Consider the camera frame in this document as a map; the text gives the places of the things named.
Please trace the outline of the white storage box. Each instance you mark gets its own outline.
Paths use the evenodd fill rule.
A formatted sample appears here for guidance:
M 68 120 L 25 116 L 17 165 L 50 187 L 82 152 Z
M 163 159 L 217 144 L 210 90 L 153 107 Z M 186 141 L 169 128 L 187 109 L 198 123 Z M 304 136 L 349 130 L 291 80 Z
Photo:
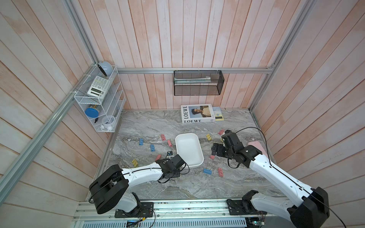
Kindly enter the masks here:
M 204 162 L 202 148 L 196 134 L 180 134 L 175 138 L 177 154 L 192 168 L 201 166 Z

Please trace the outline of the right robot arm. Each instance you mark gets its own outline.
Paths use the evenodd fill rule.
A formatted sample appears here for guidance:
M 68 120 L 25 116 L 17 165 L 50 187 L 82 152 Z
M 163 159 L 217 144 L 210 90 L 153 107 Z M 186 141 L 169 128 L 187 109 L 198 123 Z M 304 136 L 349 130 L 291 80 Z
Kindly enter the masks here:
M 213 155 L 235 161 L 263 176 L 277 187 L 287 199 L 278 199 L 251 190 L 241 200 L 228 199 L 231 215 L 274 214 L 297 228 L 320 228 L 335 212 L 329 206 L 328 193 L 299 181 L 272 163 L 269 156 L 254 145 L 243 145 L 237 134 L 226 130 L 222 143 L 214 143 Z

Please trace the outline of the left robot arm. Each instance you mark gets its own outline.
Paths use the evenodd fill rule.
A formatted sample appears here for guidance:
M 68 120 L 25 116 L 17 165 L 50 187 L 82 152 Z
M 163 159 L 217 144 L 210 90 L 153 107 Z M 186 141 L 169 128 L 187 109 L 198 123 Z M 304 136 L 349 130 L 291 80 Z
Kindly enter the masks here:
M 115 209 L 116 213 L 121 213 L 118 217 L 145 216 L 152 211 L 153 203 L 149 207 L 144 206 L 130 188 L 149 181 L 166 183 L 183 175 L 185 168 L 189 166 L 179 155 L 131 169 L 112 165 L 90 184 L 89 202 L 94 204 L 97 214 Z

